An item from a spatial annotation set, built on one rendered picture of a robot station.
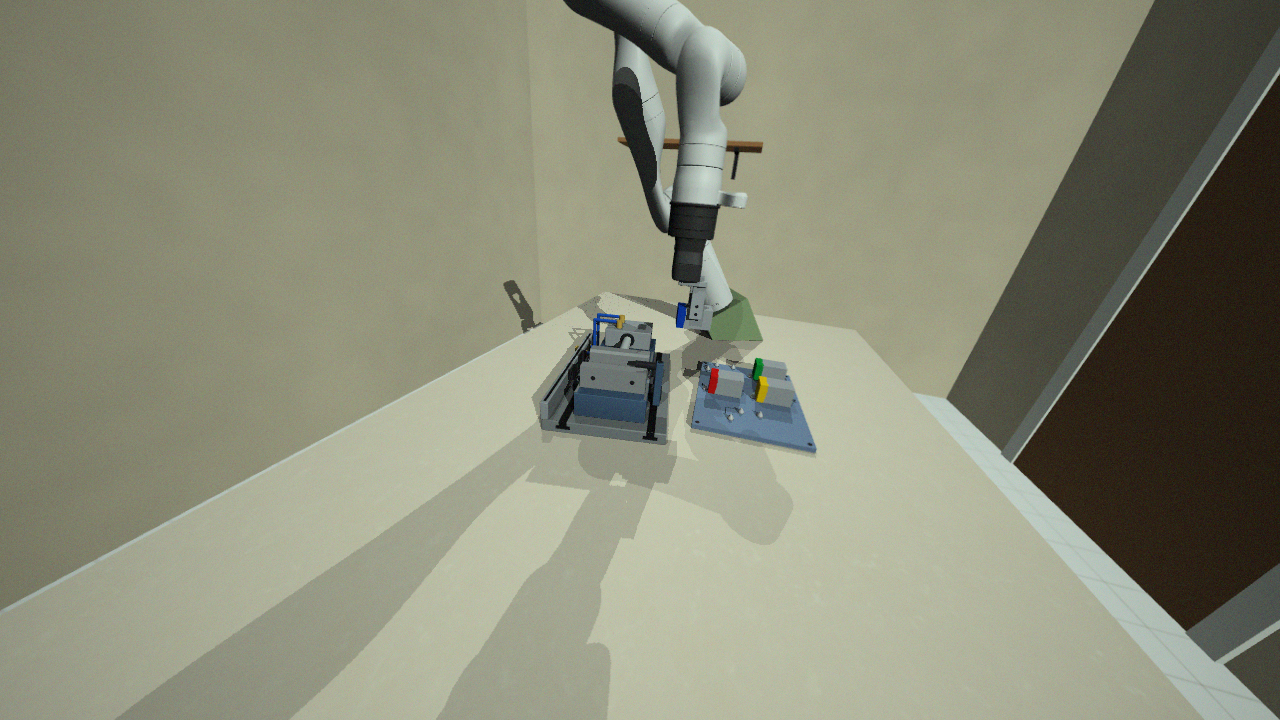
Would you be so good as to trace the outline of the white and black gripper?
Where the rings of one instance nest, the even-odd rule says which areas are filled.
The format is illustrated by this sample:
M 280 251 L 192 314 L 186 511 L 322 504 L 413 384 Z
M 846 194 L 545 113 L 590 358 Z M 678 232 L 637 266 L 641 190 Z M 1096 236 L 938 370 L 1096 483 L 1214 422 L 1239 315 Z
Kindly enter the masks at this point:
M 708 284 L 701 275 L 703 251 L 707 240 L 714 240 L 719 205 L 746 208 L 748 202 L 748 193 L 721 191 L 722 173 L 716 167 L 676 167 L 668 234 L 675 237 L 672 279 L 691 286 L 689 319 L 701 320 Z

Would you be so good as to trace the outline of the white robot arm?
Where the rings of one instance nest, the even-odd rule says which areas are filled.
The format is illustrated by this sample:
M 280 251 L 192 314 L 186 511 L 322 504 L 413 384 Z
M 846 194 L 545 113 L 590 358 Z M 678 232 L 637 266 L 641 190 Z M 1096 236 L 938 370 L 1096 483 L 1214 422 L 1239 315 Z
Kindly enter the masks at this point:
M 666 114 L 648 56 L 676 76 L 677 167 L 722 170 L 727 129 L 721 120 L 721 106 L 741 94 L 748 76 L 745 58 L 719 29 L 703 26 L 677 0 L 564 3 L 579 15 L 614 31 L 614 111 L 637 167 L 652 219 L 662 233 L 668 233 L 673 184 L 666 190 L 660 184 Z M 703 251 L 701 275 L 708 283 L 704 305 L 710 305 L 713 313 L 730 305 L 733 297 L 710 240 Z

